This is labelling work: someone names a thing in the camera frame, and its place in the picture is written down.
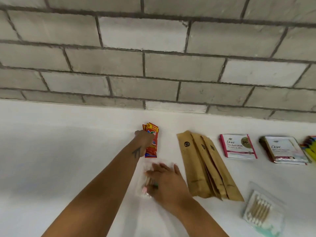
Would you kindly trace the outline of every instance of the brick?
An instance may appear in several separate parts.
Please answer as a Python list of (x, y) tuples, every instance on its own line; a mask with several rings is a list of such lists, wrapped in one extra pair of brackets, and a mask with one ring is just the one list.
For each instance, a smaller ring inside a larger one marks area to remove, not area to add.
[(107, 97), (97, 97), (97, 96), (84, 96), (87, 105), (101, 105), (109, 107), (126, 107), (143, 109), (142, 100), (129, 100), (120, 98), (107, 98)]
[(105, 76), (61, 72), (42, 72), (42, 75), (51, 91), (110, 95)]
[(182, 82), (179, 101), (220, 105), (242, 105), (252, 87), (215, 83)]
[(290, 28), (274, 58), (316, 61), (316, 29)]
[(40, 74), (31, 70), (0, 69), (0, 87), (47, 91)]
[(316, 113), (294, 112), (294, 111), (276, 111), (270, 117), (270, 119), (316, 123)]
[(316, 91), (255, 87), (246, 106), (316, 111)]
[(140, 0), (48, 0), (50, 7), (105, 12), (140, 12)]
[(22, 91), (27, 100), (83, 105), (81, 96), (38, 91)]
[(0, 5), (18, 7), (46, 7), (44, 0), (0, 0)]
[(171, 100), (177, 97), (178, 85), (176, 81), (155, 80), (128, 77), (110, 77), (114, 96)]
[(74, 71), (109, 75), (143, 75), (143, 55), (134, 51), (66, 49)]
[(146, 76), (217, 81), (225, 59), (203, 56), (145, 54)]
[(106, 47), (184, 52), (187, 22), (100, 17), (99, 23)]
[(0, 90), (0, 98), (25, 100), (25, 98), (21, 94), (21, 91), (16, 90)]
[(271, 110), (244, 108), (244, 107), (227, 107), (227, 106), (211, 106), (208, 113), (223, 116), (241, 116), (252, 117), (257, 119), (268, 119)]
[(0, 62), (4, 66), (69, 71), (62, 50), (46, 46), (1, 43)]
[(101, 46), (93, 16), (9, 11), (24, 41)]
[(0, 11), (0, 39), (2, 40), (18, 40), (18, 36), (12, 29), (7, 15), (4, 11)]
[(206, 105), (146, 101), (146, 110), (152, 110), (152, 111), (205, 113), (206, 109), (207, 109)]
[(291, 87), (307, 64), (229, 60), (221, 82)]
[(316, 89), (316, 65), (311, 65), (295, 87)]
[(283, 31), (280, 26), (194, 22), (187, 52), (269, 57)]
[(316, 23), (316, 0), (250, 0), (245, 19)]
[(239, 19), (246, 0), (144, 0), (145, 13)]

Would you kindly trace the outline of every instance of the right arm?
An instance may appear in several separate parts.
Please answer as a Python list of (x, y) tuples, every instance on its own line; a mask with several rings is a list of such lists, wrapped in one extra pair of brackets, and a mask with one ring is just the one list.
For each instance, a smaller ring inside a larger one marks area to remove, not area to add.
[(174, 165), (174, 171), (165, 164), (153, 164), (153, 168), (146, 174), (158, 183), (159, 188), (147, 186), (147, 193), (181, 221), (190, 237), (228, 237), (192, 198), (177, 165)]

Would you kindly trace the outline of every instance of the white table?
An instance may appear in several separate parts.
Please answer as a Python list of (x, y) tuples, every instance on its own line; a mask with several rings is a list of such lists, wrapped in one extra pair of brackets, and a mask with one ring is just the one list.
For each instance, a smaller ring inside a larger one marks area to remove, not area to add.
[[(288, 207), (286, 237), (316, 233), (316, 164), (271, 163), (261, 135), (316, 134), (316, 124), (0, 100), (0, 236), (41, 236), (63, 208), (148, 121), (160, 127), (158, 155), (184, 166), (176, 134), (210, 137), (248, 133), (259, 159), (223, 158), (243, 197), (253, 181)], [(152, 199), (135, 196), (137, 166), (108, 236), (187, 236), (181, 223)], [(196, 198), (230, 237), (259, 237), (242, 218), (245, 203)]]

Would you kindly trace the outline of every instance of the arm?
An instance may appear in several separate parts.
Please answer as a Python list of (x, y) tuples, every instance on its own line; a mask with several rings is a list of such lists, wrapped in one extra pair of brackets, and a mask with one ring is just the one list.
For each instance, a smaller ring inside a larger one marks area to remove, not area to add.
[(153, 138), (146, 131), (136, 131), (135, 138), (69, 203), (42, 237), (106, 236), (138, 160)]
[(228, 237), (208, 212), (192, 198), (179, 168), (174, 171), (164, 164), (153, 164), (147, 175), (158, 188), (147, 186), (147, 193), (183, 224), (190, 237)]

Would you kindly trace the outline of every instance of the hand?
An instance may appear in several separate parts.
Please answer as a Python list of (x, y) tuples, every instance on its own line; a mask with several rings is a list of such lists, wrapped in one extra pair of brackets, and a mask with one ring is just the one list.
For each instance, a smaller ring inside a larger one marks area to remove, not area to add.
[(153, 171), (146, 171), (146, 175), (156, 181), (158, 188), (146, 186), (147, 193), (167, 211), (177, 216), (181, 209), (193, 200), (179, 168), (174, 165), (172, 171), (163, 163), (153, 164), (153, 168)]
[(133, 139), (133, 142), (136, 142), (138, 145), (141, 146), (140, 156), (145, 155), (146, 148), (152, 144), (154, 138), (155, 138), (155, 135), (147, 131), (144, 131), (144, 130), (135, 131), (135, 137)]

